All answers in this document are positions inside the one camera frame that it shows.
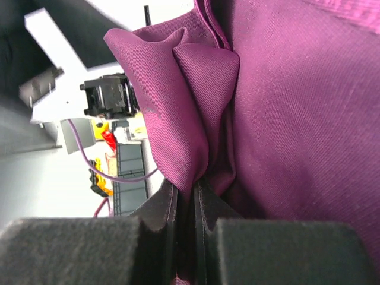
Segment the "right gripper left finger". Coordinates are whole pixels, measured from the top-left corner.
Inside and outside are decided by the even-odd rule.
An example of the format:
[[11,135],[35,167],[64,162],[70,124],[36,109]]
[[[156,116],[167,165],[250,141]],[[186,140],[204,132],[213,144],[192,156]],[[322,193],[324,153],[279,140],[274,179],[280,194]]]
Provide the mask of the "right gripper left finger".
[[1,232],[2,284],[173,284],[177,189],[126,217],[30,218]]

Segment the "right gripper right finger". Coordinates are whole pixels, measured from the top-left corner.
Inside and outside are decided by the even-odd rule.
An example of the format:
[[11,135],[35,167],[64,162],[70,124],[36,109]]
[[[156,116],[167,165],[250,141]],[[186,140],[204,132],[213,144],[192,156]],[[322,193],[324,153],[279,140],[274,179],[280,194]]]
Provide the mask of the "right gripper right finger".
[[204,181],[194,188],[198,284],[373,284],[356,232],[341,223],[242,218]]

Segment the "purple satin napkin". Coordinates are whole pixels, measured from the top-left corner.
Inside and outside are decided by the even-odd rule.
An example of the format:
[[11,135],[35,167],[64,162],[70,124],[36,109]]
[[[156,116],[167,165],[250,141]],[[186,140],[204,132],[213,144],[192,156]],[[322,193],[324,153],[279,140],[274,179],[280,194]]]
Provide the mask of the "purple satin napkin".
[[178,189],[176,283],[197,282],[199,181],[243,219],[349,226],[379,283],[378,1],[195,1],[104,41]]

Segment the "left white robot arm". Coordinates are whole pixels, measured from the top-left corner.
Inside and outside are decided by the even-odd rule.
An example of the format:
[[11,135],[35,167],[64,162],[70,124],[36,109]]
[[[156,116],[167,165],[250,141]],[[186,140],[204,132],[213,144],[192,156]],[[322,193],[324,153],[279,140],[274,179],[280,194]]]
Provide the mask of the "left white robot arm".
[[138,112],[104,36],[119,20],[93,1],[2,1],[1,91],[33,124]]

